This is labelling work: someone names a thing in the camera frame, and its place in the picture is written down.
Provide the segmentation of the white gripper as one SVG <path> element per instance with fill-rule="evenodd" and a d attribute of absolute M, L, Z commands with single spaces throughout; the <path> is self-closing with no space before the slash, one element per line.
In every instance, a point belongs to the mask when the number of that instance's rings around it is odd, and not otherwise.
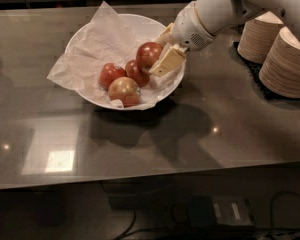
<path fill-rule="evenodd" d="M 170 23 L 156 39 L 156 43 L 164 46 L 164 49 L 149 73 L 162 77 L 181 66 L 186 60 L 186 54 L 179 45 L 190 51 L 200 51 L 214 39 L 199 18 L 196 2 L 190 2 L 179 12 L 174 24 Z M 179 45 L 172 45 L 173 40 Z"/>

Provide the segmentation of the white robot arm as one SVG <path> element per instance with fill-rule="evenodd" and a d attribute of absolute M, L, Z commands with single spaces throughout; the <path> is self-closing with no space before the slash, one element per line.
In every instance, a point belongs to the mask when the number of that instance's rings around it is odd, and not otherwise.
<path fill-rule="evenodd" d="M 300 0 L 195 0 L 157 39 L 164 51 L 149 73 L 158 77 L 168 74 L 185 61 L 188 50 L 200 51 L 224 29 L 266 12 L 276 15 L 300 42 Z"/>

